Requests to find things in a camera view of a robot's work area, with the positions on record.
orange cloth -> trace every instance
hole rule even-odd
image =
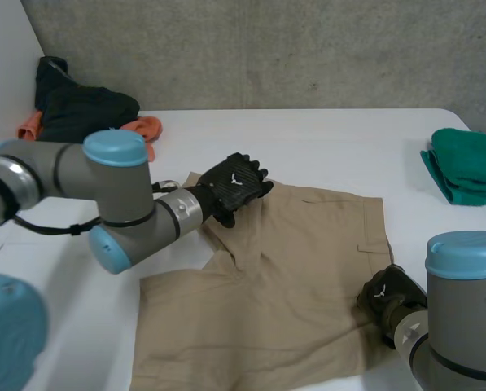
[[[27,141],[34,141],[43,131],[40,123],[42,112],[35,112],[26,122],[16,130],[16,137]],[[156,141],[163,131],[161,121],[154,116],[140,116],[136,121],[121,126],[123,130],[132,130],[143,136],[145,148],[148,153],[148,161],[154,161],[155,153],[152,142]]]
[[[140,116],[136,121],[129,122],[121,126],[120,129],[132,130],[142,135],[146,143],[145,148],[148,153],[148,161],[154,161],[155,153],[151,143],[156,141],[163,131],[160,120],[154,116]]]
[[[43,127],[40,124],[41,118],[42,112],[35,112],[26,122],[18,127],[16,137],[28,141],[36,140],[43,131]]]

gray concrete wall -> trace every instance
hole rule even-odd
[[[447,108],[486,131],[486,0],[22,0],[143,109]]]

green towel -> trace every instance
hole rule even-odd
[[[486,205],[486,134],[440,129],[430,151],[421,151],[425,166],[451,204]]]

table surface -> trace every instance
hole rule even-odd
[[[486,207],[447,203],[423,165],[435,130],[467,130],[441,109],[229,110],[144,112],[164,132],[151,179],[183,182],[232,152],[249,153],[280,182],[382,197],[395,261],[426,287],[426,242],[446,231],[486,230]],[[23,216],[68,226],[95,216],[93,202],[46,199]],[[50,310],[50,342],[29,390],[125,391],[129,387],[140,277],[199,269],[212,255],[196,232],[121,275],[92,258],[86,237],[49,237],[12,224],[0,228],[0,273],[34,284]],[[418,386],[393,353],[363,376],[303,390],[408,391]]]

khaki shorts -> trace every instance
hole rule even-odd
[[[392,262],[381,199],[275,183],[235,221],[204,224],[202,270],[142,280],[131,391],[286,390],[385,357],[355,304]]]

